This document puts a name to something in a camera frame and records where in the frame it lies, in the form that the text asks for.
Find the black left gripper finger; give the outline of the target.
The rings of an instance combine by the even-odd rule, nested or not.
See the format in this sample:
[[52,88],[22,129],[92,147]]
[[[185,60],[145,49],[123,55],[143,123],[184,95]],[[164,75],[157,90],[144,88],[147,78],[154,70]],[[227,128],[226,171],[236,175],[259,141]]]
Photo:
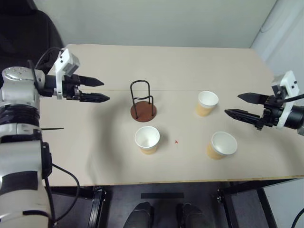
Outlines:
[[99,94],[99,93],[81,93],[79,95],[79,101],[80,102],[88,102],[88,103],[102,103],[110,100],[110,97]]
[[103,86],[104,83],[94,77],[79,76],[80,84],[89,87]]

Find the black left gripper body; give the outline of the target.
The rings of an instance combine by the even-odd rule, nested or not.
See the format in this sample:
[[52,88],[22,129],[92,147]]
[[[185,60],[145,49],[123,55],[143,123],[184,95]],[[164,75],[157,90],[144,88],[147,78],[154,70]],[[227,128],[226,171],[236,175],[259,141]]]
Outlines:
[[63,97],[66,100],[79,100],[80,97],[80,76],[64,76],[64,81],[62,81]]

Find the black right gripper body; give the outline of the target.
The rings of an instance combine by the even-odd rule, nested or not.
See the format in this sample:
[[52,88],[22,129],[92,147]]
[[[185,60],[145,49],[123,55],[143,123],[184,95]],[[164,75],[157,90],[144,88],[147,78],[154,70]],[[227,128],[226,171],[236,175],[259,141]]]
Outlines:
[[263,114],[256,123],[256,128],[258,130],[262,130],[264,126],[272,127],[277,125],[279,117],[283,112],[281,103],[282,100],[283,98],[281,94],[257,94],[257,103],[263,105],[264,107]]

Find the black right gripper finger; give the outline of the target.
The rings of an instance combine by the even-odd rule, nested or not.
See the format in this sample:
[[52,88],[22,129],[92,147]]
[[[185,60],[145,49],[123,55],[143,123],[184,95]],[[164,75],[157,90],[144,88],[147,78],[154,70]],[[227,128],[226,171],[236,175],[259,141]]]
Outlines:
[[239,94],[238,98],[242,99],[247,103],[264,105],[266,101],[269,99],[269,96],[257,94],[257,93],[243,93],[243,94]]
[[225,109],[224,112],[231,118],[241,122],[245,122],[251,125],[257,125],[260,123],[260,116],[251,114],[248,111],[240,109]]

